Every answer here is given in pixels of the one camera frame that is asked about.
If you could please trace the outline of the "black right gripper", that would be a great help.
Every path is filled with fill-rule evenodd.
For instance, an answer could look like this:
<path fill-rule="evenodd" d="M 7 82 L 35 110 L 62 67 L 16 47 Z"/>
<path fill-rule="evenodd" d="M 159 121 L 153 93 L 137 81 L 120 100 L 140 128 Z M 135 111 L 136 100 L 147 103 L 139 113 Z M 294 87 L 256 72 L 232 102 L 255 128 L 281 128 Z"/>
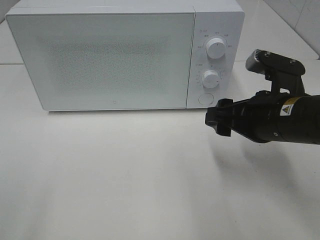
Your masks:
<path fill-rule="evenodd" d="M 275 139 L 276 127 L 272 122 L 284 99 L 284 93 L 272 94 L 266 90 L 239 101 L 223 98 L 216 107 L 207 109 L 204 123 L 220 136 L 230 137 L 233 130 L 255 143 L 269 143 Z"/>

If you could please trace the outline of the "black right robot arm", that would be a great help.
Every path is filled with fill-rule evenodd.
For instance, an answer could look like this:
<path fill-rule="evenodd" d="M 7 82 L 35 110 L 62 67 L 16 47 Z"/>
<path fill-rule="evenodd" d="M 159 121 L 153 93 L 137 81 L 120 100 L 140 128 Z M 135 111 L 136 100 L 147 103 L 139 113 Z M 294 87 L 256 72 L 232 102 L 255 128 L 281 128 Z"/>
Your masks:
<path fill-rule="evenodd" d="M 259 91 L 241 100 L 220 99 L 209 107 L 205 124 L 220 136 L 236 132 L 256 143 L 288 142 L 319 145 L 319 95 L 276 95 Z"/>

